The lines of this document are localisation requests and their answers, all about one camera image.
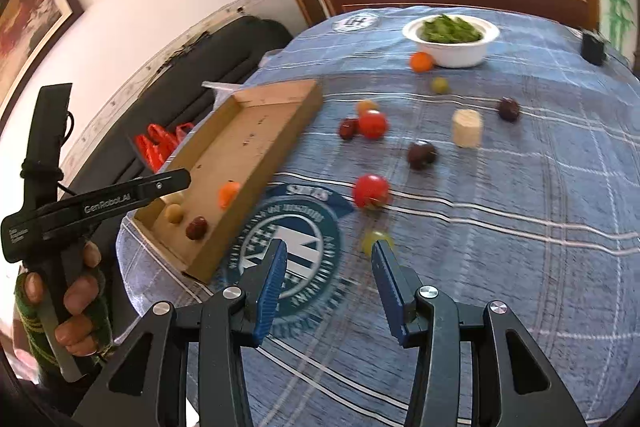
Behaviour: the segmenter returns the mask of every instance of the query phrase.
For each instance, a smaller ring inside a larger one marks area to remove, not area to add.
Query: black sofa
[[[136,155],[131,137],[146,132],[150,123],[170,131],[181,123],[198,123],[212,109],[214,91],[204,80],[242,84],[258,68],[262,56],[284,48],[291,34],[280,23],[243,16],[180,51],[166,63],[168,69],[111,127],[84,163],[70,188],[78,193],[151,174]],[[124,291],[115,254],[115,240],[123,216],[104,221],[92,235],[102,252],[107,276],[114,335],[123,333],[137,313]]]

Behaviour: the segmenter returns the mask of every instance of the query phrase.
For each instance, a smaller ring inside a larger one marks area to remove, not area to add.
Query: orange tomato
[[[409,65],[416,73],[426,73],[433,70],[433,57],[425,52],[415,52],[409,59]]]
[[[356,112],[358,115],[363,114],[365,111],[371,110],[371,109],[375,109],[378,110],[378,104],[376,102],[374,102],[373,100],[360,100],[357,104],[356,104]]]
[[[218,191],[218,206],[222,208],[222,210],[226,210],[226,208],[231,204],[231,201],[233,201],[238,194],[239,190],[240,184],[238,182],[229,180],[223,184]]]

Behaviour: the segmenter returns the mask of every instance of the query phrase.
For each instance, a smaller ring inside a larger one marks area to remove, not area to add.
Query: green vegetable
[[[440,44],[460,44],[476,42],[482,39],[482,33],[471,24],[458,17],[441,15],[432,21],[426,21],[418,32],[418,36],[426,42]]]

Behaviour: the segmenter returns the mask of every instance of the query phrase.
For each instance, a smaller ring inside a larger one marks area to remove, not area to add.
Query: painting
[[[0,14],[0,132],[29,77],[81,13],[78,0],[10,0]]]
[[[639,15],[638,0],[600,0],[600,33],[630,68],[636,63]]]

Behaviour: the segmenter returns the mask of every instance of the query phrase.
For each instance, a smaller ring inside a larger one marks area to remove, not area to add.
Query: white bowl
[[[446,15],[460,17],[462,20],[467,21],[482,33],[482,39],[462,44],[439,44],[438,42],[423,41],[418,37],[418,31],[422,28],[422,23],[432,21],[439,15],[429,15],[409,22],[402,29],[402,34],[407,39],[415,42],[418,51],[430,54],[435,63],[443,68],[471,68],[472,66],[477,66],[486,57],[489,44],[498,38],[500,30],[489,21],[478,17],[448,13]]]

